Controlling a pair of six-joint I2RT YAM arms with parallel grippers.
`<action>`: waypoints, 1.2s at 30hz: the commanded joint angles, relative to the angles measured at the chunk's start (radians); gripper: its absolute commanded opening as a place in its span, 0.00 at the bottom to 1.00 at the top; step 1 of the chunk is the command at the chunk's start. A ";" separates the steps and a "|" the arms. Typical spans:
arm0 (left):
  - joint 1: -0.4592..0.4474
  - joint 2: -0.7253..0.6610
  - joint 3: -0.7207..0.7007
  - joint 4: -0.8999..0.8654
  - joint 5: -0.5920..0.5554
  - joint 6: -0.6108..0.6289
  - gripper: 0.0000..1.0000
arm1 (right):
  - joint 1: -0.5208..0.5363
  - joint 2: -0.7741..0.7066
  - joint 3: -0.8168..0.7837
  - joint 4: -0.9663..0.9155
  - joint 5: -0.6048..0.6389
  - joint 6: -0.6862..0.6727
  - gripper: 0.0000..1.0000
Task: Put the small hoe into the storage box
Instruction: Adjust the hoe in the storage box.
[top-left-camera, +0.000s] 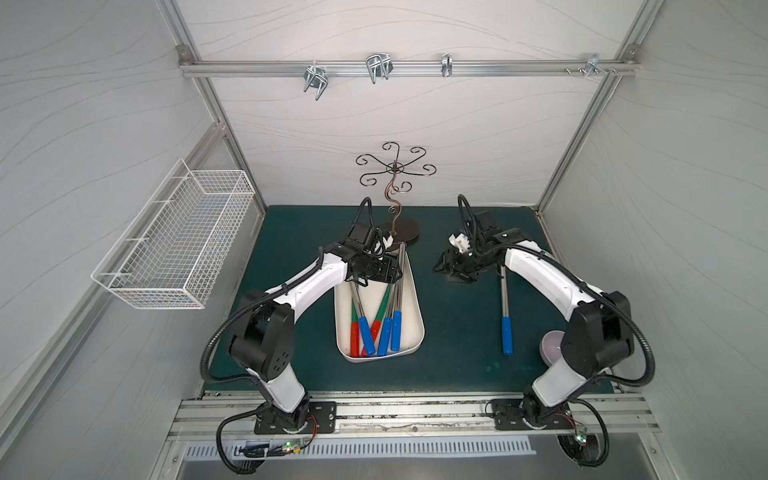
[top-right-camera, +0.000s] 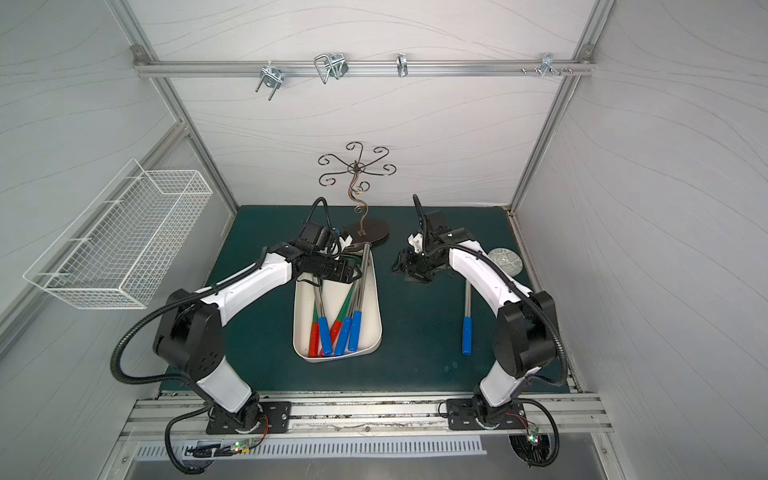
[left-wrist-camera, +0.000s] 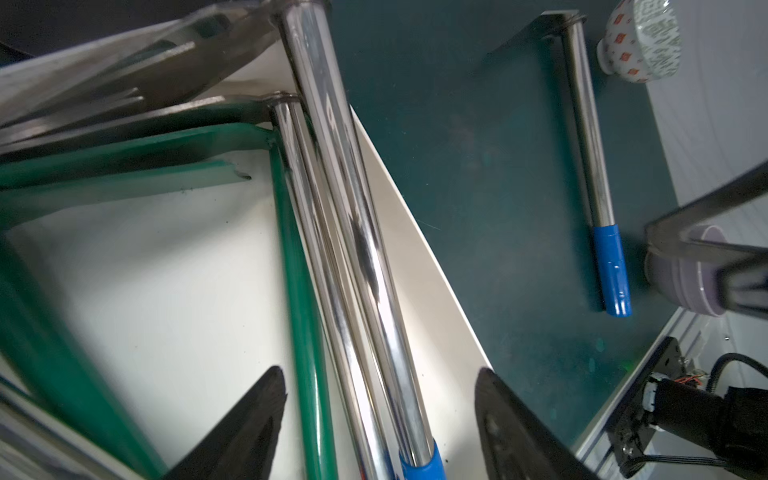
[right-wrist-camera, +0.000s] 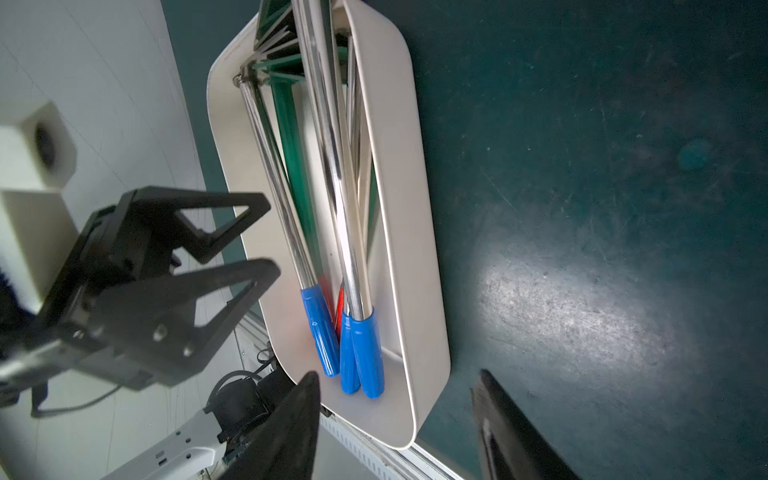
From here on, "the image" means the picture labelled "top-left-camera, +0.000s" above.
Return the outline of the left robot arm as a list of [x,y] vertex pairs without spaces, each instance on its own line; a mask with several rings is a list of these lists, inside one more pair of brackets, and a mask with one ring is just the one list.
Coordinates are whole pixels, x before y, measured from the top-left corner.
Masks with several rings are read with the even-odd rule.
[[[366,247],[335,243],[320,249],[317,260],[289,281],[256,294],[251,302],[242,305],[224,320],[203,349],[199,363],[202,379],[216,384],[250,380],[258,386],[264,398],[259,407],[227,417],[217,427],[217,453],[231,472],[252,475],[269,456],[286,453],[284,449],[260,447],[254,457],[248,455],[244,462],[234,463],[226,452],[223,430],[235,421],[268,415],[290,431],[299,431],[310,423],[312,433],[319,432],[320,424],[311,414],[311,397],[291,365],[295,324],[301,315],[326,292],[342,283],[372,280],[394,284],[401,278],[402,268],[396,257],[376,253]],[[237,323],[243,329],[230,338],[228,355],[243,372],[217,376],[210,370],[211,357],[225,331]]]

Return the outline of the green hoe red grip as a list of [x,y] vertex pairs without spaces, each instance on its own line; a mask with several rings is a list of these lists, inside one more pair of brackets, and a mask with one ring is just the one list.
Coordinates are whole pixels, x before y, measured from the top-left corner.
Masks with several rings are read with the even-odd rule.
[[351,324],[349,337],[349,356],[351,358],[358,358],[361,350],[358,320],[359,317],[357,315],[355,304],[351,303]]
[[367,287],[359,289],[375,350],[378,349],[381,327],[386,316],[391,290],[391,284],[376,282],[370,282]]

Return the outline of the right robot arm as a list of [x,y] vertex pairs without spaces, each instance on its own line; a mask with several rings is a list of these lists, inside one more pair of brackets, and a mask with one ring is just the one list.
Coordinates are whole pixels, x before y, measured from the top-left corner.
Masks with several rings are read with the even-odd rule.
[[608,381],[639,388],[649,384],[656,372],[651,346],[631,318],[628,298],[590,285],[533,241],[472,248],[466,236],[459,235],[451,243],[434,272],[472,282],[481,272],[500,266],[535,287],[568,323],[560,358],[524,390],[521,399],[490,401],[488,416],[499,430],[515,425],[544,430],[564,420],[571,431],[557,438],[563,453],[580,467],[601,466],[610,452],[607,425],[600,420],[599,434],[589,433],[573,417],[573,406],[581,405],[598,417],[598,410],[580,397],[591,385]]

